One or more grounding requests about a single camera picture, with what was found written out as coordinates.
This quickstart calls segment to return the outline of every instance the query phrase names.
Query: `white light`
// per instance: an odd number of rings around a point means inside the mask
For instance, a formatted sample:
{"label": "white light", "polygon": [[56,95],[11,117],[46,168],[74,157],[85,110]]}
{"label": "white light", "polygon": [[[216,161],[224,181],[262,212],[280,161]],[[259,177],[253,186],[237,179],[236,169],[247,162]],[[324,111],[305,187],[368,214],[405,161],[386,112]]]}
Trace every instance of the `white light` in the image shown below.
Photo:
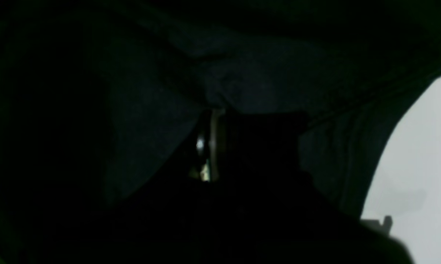
{"label": "white light", "polygon": [[196,147],[197,149],[202,150],[204,148],[204,142],[202,140],[197,140]]}

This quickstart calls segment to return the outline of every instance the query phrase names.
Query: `black object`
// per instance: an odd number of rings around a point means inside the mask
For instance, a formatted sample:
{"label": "black object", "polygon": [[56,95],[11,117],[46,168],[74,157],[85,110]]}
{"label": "black object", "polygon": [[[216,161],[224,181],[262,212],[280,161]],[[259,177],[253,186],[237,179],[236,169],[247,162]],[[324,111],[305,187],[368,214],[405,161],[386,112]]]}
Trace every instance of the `black object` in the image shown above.
{"label": "black object", "polygon": [[379,220],[361,220],[361,223],[364,224],[366,227],[379,232],[382,235],[389,236],[391,228],[393,226],[393,219],[391,216],[385,216],[383,219],[383,224],[380,224]]}
{"label": "black object", "polygon": [[[284,140],[297,138],[304,127],[307,119],[301,113],[227,111],[227,142],[237,141],[227,144],[221,177],[210,183],[187,177],[197,160],[196,140],[211,116],[202,115],[167,164],[135,195],[110,213],[51,237],[46,261],[360,263],[366,258],[367,263],[410,263],[400,244],[334,209],[309,174],[287,164],[296,149]],[[302,125],[291,126],[295,121]],[[284,126],[290,130],[276,129]],[[271,137],[279,134],[283,137]]]}

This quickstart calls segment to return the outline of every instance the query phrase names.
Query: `gray background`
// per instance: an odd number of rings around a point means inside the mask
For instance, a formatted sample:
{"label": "gray background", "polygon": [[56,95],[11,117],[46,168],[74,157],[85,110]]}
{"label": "gray background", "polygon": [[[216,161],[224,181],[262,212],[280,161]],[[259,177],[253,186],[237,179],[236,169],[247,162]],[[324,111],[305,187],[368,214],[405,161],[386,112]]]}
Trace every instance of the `gray background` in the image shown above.
{"label": "gray background", "polygon": [[416,264],[441,264],[441,78],[403,117],[380,159],[362,218],[385,215]]}

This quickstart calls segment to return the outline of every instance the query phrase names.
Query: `white wall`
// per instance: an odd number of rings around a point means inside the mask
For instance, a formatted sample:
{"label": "white wall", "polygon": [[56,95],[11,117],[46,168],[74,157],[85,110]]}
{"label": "white wall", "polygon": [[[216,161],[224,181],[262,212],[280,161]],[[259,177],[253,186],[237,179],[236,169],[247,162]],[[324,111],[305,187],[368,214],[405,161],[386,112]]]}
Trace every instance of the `white wall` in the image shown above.
{"label": "white wall", "polygon": [[441,264],[441,78],[403,117],[380,160],[363,219],[384,215],[416,264]]}

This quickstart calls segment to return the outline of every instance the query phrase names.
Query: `dark fabric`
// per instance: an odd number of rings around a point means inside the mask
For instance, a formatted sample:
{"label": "dark fabric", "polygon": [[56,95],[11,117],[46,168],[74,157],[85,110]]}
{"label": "dark fabric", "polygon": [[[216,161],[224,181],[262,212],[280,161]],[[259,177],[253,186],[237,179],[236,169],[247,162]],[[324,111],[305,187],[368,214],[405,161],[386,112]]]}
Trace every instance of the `dark fabric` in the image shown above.
{"label": "dark fabric", "polygon": [[2,248],[41,249],[128,199],[212,107],[305,112],[299,165],[356,219],[389,135],[439,76],[441,1],[8,2]]}

